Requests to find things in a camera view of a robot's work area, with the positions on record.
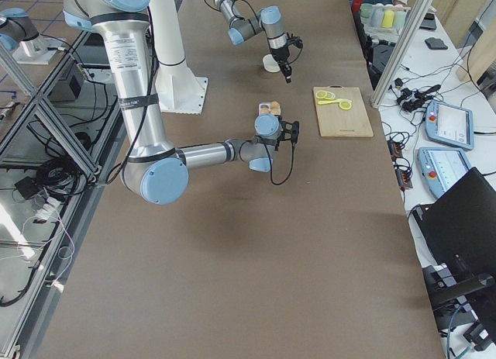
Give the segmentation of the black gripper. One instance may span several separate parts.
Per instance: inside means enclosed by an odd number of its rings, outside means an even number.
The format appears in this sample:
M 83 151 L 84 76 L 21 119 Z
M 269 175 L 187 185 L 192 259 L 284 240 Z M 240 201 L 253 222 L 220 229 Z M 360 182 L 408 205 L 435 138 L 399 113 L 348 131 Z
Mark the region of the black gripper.
M 287 84 L 291 83 L 291 65 L 288 61 L 289 56 L 290 52 L 288 47 L 272 49 L 272 57 L 277 62 Z
M 272 140 L 270 141 L 270 144 L 274 147 L 274 150 L 275 150 L 275 151 L 278 151 L 278 150 L 279 150 L 279 146 L 280 146 L 281 142 L 284 142 L 284 141 L 286 141 L 286 140 L 287 140 L 287 138 L 286 138 L 286 132 L 281 132 L 281 133 L 277 136 L 277 138 L 272 139 Z

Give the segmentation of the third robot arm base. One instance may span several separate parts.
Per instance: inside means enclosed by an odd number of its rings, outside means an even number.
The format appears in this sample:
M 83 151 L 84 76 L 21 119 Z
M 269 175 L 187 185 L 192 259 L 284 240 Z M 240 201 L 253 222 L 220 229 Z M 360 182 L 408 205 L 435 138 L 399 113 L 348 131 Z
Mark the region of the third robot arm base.
M 1 11 L 1 45 L 18 64 L 48 65 L 59 49 L 64 49 L 58 40 L 41 36 L 21 8 Z

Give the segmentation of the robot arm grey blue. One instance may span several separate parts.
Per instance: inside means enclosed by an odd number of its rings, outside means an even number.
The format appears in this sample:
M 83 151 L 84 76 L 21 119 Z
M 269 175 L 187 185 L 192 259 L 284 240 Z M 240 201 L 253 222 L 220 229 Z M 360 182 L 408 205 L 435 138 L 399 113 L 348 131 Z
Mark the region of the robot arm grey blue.
M 252 10 L 253 16 L 245 18 L 237 9 L 236 2 L 245 2 Z M 228 23 L 228 35 L 233 45 L 238 46 L 257 34 L 264 32 L 267 38 L 270 55 L 275 60 L 285 81 L 291 83 L 292 61 L 290 47 L 302 50 L 303 42 L 299 36 L 290 34 L 282 23 L 280 9 L 276 5 L 268 6 L 255 12 L 246 0 L 212 0 L 212 5 L 204 3 L 217 12 L 221 12 Z
M 174 0 L 64 0 L 64 16 L 104 41 L 130 142 L 118 173 L 130 191 L 166 205 L 181 197 L 194 168 L 242 160 L 271 171 L 287 124 L 269 109 L 259 111 L 250 140 L 179 149 L 167 138 L 163 113 L 199 114 L 208 85 L 187 64 Z

